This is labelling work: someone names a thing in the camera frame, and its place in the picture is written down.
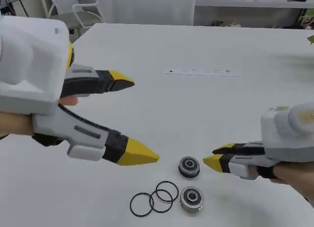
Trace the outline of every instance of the ball bearing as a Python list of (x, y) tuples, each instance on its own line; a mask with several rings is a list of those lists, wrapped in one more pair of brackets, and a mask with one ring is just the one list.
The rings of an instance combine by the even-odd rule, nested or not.
[(185, 177), (196, 177), (200, 172), (200, 163), (194, 157), (183, 157), (179, 162), (179, 171)]
[(203, 207), (204, 195), (195, 187), (189, 186), (182, 190), (180, 195), (180, 204), (184, 211), (188, 213), (197, 213)]

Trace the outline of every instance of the rubber o-ring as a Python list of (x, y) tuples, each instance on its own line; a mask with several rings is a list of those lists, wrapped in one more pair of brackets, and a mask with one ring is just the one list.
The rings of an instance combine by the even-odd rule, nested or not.
[(162, 182), (158, 183), (158, 185), (156, 186), (156, 190), (158, 189), (158, 187), (159, 187), (161, 184), (165, 184), (165, 183), (172, 184), (172, 185), (177, 189), (177, 195), (176, 195), (176, 197), (175, 197), (173, 200), (165, 200), (165, 199), (163, 199), (163, 198), (161, 198), (161, 197), (159, 196), (158, 191), (156, 192), (156, 195), (157, 195), (157, 197), (158, 197), (160, 200), (162, 200), (163, 202), (174, 202), (174, 201), (179, 197), (179, 188), (175, 185), (175, 183), (172, 183), (172, 182), (167, 181), (167, 180), (162, 181)]
[(173, 198), (172, 198), (172, 195), (167, 191), (167, 190), (164, 190), (164, 189), (157, 189), (155, 190), (154, 192), (152, 192), (151, 196), (152, 196), (152, 199), (153, 199), (153, 195), (156, 194), (157, 192), (165, 192), (169, 195), (169, 197), (171, 198), (171, 202), (170, 202), (170, 206), (168, 207), (168, 209), (164, 210), (164, 211), (158, 211), (154, 208), (154, 203), (151, 204), (151, 200), (149, 200), (149, 205), (151, 206), (152, 210), (154, 212), (157, 212), (157, 213), (166, 213), (167, 211), (169, 211), (171, 208), (172, 208), (172, 204), (173, 204)]
[[(133, 211), (133, 209), (132, 209), (132, 202), (133, 202), (133, 200), (134, 200), (137, 196), (140, 196), (140, 195), (148, 196), (148, 197), (149, 197), (149, 205), (151, 206), (151, 209), (149, 210), (149, 212), (147, 212), (147, 213), (145, 213), (145, 214), (142, 214), (142, 215), (136, 214), (136, 213)], [(131, 210), (132, 214), (133, 214), (134, 216), (136, 216), (136, 217), (145, 217), (145, 216), (148, 216), (148, 215), (152, 212), (152, 210), (153, 210), (153, 208), (154, 208), (154, 205), (155, 205), (154, 198), (153, 198), (153, 196), (152, 196), (151, 194), (149, 194), (149, 193), (138, 193), (138, 194), (135, 194), (135, 195), (133, 196), (133, 198), (131, 199), (131, 201), (130, 201), (130, 210)]]

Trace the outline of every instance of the shelf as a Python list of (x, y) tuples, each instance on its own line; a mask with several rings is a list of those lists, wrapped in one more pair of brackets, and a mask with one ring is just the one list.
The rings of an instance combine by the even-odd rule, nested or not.
[(314, 8), (314, 0), (306, 2), (288, 0), (196, 0), (196, 6), (264, 7), (264, 8)]

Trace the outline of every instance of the table surface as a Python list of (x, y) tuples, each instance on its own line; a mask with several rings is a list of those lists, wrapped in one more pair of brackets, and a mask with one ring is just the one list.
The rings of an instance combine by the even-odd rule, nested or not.
[[(0, 223), (4, 227), (312, 227), (312, 207), (288, 186), (242, 180), (202, 163), (230, 142), (260, 140), (260, 116), (274, 105), (310, 101), (310, 30), (97, 24), (75, 44), (78, 64), (119, 70), (135, 80), (120, 92), (80, 99), (71, 110), (133, 137), (160, 155), (156, 164), (119, 167), (70, 159), (67, 143), (44, 148), (29, 137), (1, 141)], [(164, 68), (233, 69), (240, 77), (161, 74)], [(178, 161), (201, 162), (195, 179)], [(137, 218), (131, 197), (162, 180), (205, 197), (196, 216), (178, 201), (165, 214)], [(156, 200), (158, 208), (166, 208)], [(134, 203), (149, 208), (148, 199)]]

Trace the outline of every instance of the green leaf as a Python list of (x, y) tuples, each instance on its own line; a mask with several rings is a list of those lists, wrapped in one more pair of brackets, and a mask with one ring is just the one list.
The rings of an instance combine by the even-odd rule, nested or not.
[(309, 42), (310, 42), (311, 44), (313, 44), (313, 43), (314, 43), (314, 35), (311, 36), (311, 37), (308, 37), (308, 40), (309, 40)]

